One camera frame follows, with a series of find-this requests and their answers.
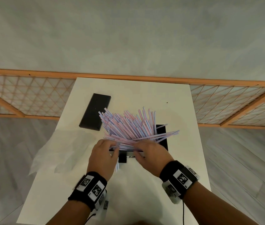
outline wood plank floor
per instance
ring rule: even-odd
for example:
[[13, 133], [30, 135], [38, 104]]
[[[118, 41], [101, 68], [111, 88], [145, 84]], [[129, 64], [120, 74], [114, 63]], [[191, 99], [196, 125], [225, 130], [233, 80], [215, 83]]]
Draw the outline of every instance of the wood plank floor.
[[[16, 224], [54, 120], [0, 118], [0, 224]], [[265, 130], [199, 128], [212, 192], [265, 224]]]

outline pile of straws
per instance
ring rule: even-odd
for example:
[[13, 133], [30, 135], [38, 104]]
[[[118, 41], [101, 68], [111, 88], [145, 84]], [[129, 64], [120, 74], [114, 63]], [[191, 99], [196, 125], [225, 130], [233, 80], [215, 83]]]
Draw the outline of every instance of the pile of straws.
[[120, 150], [133, 150], [133, 144], [139, 140], [150, 139], [155, 142], [160, 142], [172, 135], [179, 133], [178, 131], [157, 134], [157, 129], [166, 125], [156, 127], [156, 113], [148, 109], [148, 117], [146, 116], [143, 107], [143, 115], [141, 110], [138, 110], [139, 115], [133, 116], [127, 110], [123, 115], [112, 114], [106, 108], [105, 113], [100, 113], [103, 127], [108, 132], [105, 139], [116, 141]]

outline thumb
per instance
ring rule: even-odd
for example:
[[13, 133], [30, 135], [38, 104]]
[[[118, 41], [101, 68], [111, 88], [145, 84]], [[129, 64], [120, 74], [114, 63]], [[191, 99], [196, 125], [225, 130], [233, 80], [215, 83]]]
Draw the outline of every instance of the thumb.
[[133, 153], [138, 163], [141, 164], [144, 169], [146, 169], [146, 160], [144, 159], [144, 157], [138, 151], [133, 151]]
[[117, 163], [119, 157], [119, 150], [120, 150], [119, 148], [116, 148], [112, 155], [112, 160], [115, 162], [115, 164]]

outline black wristband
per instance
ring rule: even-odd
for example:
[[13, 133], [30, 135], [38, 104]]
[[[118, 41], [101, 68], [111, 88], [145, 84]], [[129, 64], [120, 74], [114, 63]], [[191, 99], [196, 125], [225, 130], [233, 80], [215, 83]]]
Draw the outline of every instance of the black wristband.
[[68, 200], [83, 202], [93, 211], [97, 202], [101, 204], [107, 183], [97, 172], [88, 172], [80, 179]]
[[187, 190], [198, 180], [196, 173], [192, 173], [190, 168], [185, 167], [180, 162], [171, 161], [166, 164], [160, 173], [163, 183], [179, 198], [183, 199]]

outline plastic bag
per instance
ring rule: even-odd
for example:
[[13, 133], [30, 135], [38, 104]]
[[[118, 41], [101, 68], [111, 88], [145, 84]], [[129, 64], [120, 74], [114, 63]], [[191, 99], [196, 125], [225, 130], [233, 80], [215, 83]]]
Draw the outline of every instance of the plastic bag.
[[29, 174], [40, 168], [54, 167], [55, 173], [72, 170], [95, 136], [83, 130], [55, 130], [48, 142], [37, 152]]

